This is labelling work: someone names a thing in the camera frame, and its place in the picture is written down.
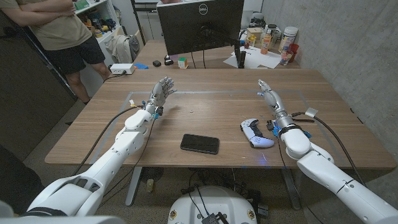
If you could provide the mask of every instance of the wooden table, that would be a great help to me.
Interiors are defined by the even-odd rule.
[[[275,139],[266,129],[272,119],[264,100],[256,95],[259,78],[279,92],[289,113],[319,110],[317,116],[334,129],[359,169],[393,169],[395,160],[353,114],[346,103],[316,70],[136,70],[132,75],[106,82],[45,158],[50,164],[78,164],[82,161],[106,123],[128,107],[127,101],[147,100],[154,84],[162,77],[175,80],[177,93],[164,105],[164,115],[154,124],[139,166],[160,167],[269,167],[281,168],[278,145],[252,149],[239,125],[249,118],[260,120],[264,137]],[[109,128],[88,162],[102,155],[114,142],[126,113]],[[299,123],[312,134],[311,141],[326,149],[336,165],[350,168],[349,162],[333,136],[316,123]],[[185,133],[220,139],[217,155],[183,151],[179,145]],[[125,165],[136,163],[141,151],[129,157]],[[289,167],[296,162],[282,151]]]
[[[270,52],[274,52],[279,54],[277,48],[279,43],[277,42],[273,48],[270,49]],[[161,40],[150,40],[145,45],[145,50],[140,52],[138,58],[134,61],[134,63],[143,63],[144,65],[148,65],[149,68],[156,68],[153,66],[152,62],[154,60],[158,60],[162,63],[162,66],[157,67],[156,69],[180,69],[178,67],[177,61],[174,61],[173,65],[166,66],[164,65],[164,57],[167,55],[166,45],[164,41]],[[233,47],[222,47],[217,49],[205,50],[205,64],[206,68],[234,68],[230,66],[224,61],[231,56],[231,53],[234,51]],[[179,57],[185,57],[188,60],[189,68],[194,68],[192,62],[192,56],[195,61],[195,65],[197,68],[204,68],[203,66],[203,51],[194,52],[191,56],[191,53],[188,54],[180,54]],[[278,65],[276,68],[300,68],[296,61],[287,64],[286,66]]]

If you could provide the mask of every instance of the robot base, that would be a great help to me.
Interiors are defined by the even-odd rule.
[[[199,187],[201,196],[210,214],[215,215],[221,212],[228,223],[256,224],[256,216],[251,204],[233,190],[220,186]],[[204,217],[207,217],[206,210],[200,199],[198,190],[191,192],[192,200],[198,206]],[[189,194],[181,196],[174,202],[170,209],[168,224],[191,223],[201,224],[202,218],[198,209],[192,203]]]

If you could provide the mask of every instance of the crossed arms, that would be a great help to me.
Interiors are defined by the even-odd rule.
[[[20,26],[39,26],[62,16],[75,14],[72,0],[47,0],[1,10]]]

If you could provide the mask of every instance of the computer monitor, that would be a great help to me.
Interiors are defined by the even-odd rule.
[[[201,0],[158,4],[157,12],[169,55],[235,46],[239,68],[246,53],[240,52],[239,31],[244,0]]]

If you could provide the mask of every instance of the smartphone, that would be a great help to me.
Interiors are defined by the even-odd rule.
[[[218,153],[219,145],[220,140],[218,138],[184,134],[180,148],[183,150],[215,155]]]

